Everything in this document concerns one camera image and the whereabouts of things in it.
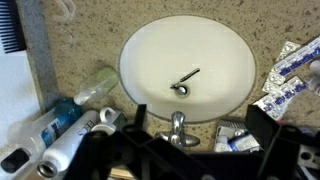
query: countertop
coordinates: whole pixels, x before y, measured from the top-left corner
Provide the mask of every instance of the countertop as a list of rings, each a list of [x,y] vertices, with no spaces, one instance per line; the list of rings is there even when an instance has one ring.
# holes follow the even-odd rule
[[[243,120],[247,105],[265,94],[261,88],[286,41],[304,44],[319,35],[320,29],[318,0],[73,0],[75,16],[65,22],[53,20],[54,15],[62,14],[55,1],[40,2],[56,76],[53,81],[61,95],[68,97],[76,95],[81,80],[101,67],[111,65],[118,69],[126,41],[139,28],[156,19],[174,15],[201,16],[237,32],[255,58],[254,87],[245,102],[226,116],[185,125],[186,133],[201,139],[199,146],[191,148],[197,151],[212,150],[219,119]],[[308,73],[307,65],[294,72],[302,78]],[[104,106],[123,111],[129,119],[133,119],[137,108],[121,83],[106,98],[86,108]],[[296,125],[318,126],[319,110],[320,97],[306,90],[292,101],[285,119]],[[151,135],[168,131],[170,126],[169,121],[147,116],[146,130]]]

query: granite countertop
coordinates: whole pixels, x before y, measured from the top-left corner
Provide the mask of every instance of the granite countertop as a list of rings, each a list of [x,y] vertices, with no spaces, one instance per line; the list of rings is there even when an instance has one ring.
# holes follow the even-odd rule
[[[55,1],[41,0],[56,75],[54,81],[63,96],[76,95],[81,80],[105,65],[118,69],[122,48],[142,26],[167,16],[202,16],[237,32],[251,48],[256,63],[256,81],[249,97],[239,108],[219,119],[243,120],[247,105],[264,95],[261,88],[284,43],[304,44],[316,37],[320,29],[318,0],[73,1],[76,5],[74,18],[56,22],[53,16],[61,15],[62,10]],[[295,72],[300,77],[308,73],[307,66]],[[129,119],[134,117],[137,108],[121,83],[108,97],[86,108],[99,109],[103,106],[119,109]],[[297,125],[318,126],[319,110],[320,97],[307,90],[292,101],[285,117]],[[201,139],[201,144],[191,150],[212,150],[217,122],[218,119],[213,119],[185,125],[186,133]],[[167,131],[170,126],[168,121],[147,116],[146,130],[151,135]]]

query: white sink basin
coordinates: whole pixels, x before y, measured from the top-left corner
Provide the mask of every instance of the white sink basin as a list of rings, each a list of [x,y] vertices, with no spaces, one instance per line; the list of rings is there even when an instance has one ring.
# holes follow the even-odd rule
[[[179,97],[170,86],[183,82],[190,93]],[[120,59],[121,81],[129,96],[148,111],[170,119],[175,111],[186,122],[225,115],[250,93],[255,79],[252,53],[228,27],[202,17],[173,16],[139,29],[126,43]]]

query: sink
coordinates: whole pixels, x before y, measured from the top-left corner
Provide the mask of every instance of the sink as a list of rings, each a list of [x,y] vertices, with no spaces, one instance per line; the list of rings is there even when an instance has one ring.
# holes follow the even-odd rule
[[[170,119],[175,111],[186,122],[228,114],[249,95],[255,63],[246,42],[233,30],[211,19],[172,16],[153,21],[127,41],[120,58],[121,82],[133,101]],[[181,84],[188,94],[170,87],[199,68]]]

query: black comb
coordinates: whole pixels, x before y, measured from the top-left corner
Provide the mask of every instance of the black comb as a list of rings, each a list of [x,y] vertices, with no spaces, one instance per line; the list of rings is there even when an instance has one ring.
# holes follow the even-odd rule
[[[27,48],[15,0],[0,0],[0,36],[5,53]]]

